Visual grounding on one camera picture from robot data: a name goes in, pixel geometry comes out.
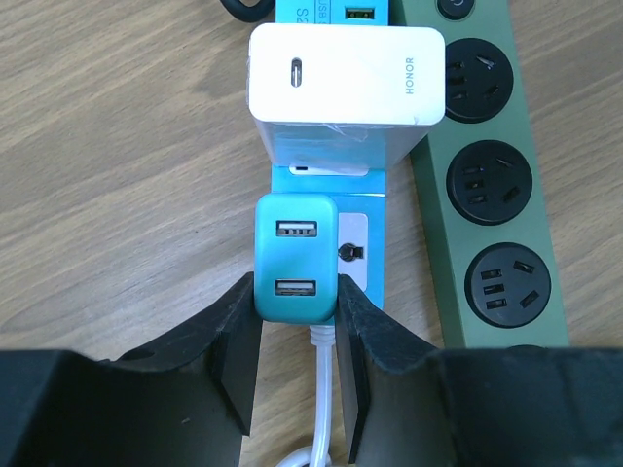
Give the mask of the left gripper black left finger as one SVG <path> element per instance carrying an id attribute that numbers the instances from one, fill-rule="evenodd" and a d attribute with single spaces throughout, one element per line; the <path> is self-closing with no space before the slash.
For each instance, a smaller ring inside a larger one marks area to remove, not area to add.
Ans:
<path id="1" fill-rule="evenodd" d="M 236 466 L 250 432 L 262 321 L 253 277 L 116 360 L 1 354 L 5 466 Z"/>

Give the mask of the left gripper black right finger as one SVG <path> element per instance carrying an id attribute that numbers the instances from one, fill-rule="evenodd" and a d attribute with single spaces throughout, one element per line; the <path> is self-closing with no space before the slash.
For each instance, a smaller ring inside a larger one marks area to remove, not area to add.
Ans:
<path id="1" fill-rule="evenodd" d="M 622 352 L 440 349 L 344 275 L 335 315 L 348 460 L 358 466 L 618 466 Z"/>

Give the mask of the small teal cube adapter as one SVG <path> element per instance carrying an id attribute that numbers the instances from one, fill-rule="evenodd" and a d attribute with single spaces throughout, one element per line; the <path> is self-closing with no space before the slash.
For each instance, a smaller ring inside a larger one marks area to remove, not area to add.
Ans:
<path id="1" fill-rule="evenodd" d="M 254 302 L 266 321 L 323 324 L 338 295 L 338 208 L 321 194 L 270 193 L 255 211 Z"/>

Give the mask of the blue usb socket strip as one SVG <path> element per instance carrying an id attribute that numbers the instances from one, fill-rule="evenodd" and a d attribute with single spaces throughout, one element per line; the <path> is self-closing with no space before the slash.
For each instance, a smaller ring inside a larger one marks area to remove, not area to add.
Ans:
<path id="1" fill-rule="evenodd" d="M 387 1 L 277 1 L 275 20 L 286 23 L 389 25 Z M 272 167 L 275 193 L 311 192 L 331 197 L 339 210 L 338 270 L 349 275 L 378 308 L 385 295 L 386 173 L 339 175 L 303 166 Z"/>

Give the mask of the white charger plug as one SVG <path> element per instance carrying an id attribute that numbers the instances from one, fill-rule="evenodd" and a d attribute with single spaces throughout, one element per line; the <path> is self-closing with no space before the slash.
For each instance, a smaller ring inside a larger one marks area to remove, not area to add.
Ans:
<path id="1" fill-rule="evenodd" d="M 444 118 L 445 65 L 431 27 L 265 23 L 247 104 L 277 166 L 386 170 Z"/>

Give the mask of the green power strip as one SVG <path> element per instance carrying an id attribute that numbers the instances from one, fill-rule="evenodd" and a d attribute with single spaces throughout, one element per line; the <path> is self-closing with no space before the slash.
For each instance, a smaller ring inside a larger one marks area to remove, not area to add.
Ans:
<path id="1" fill-rule="evenodd" d="M 508 4 L 394 1 L 390 19 L 446 42 L 446 114 L 411 154 L 445 345 L 568 345 Z"/>

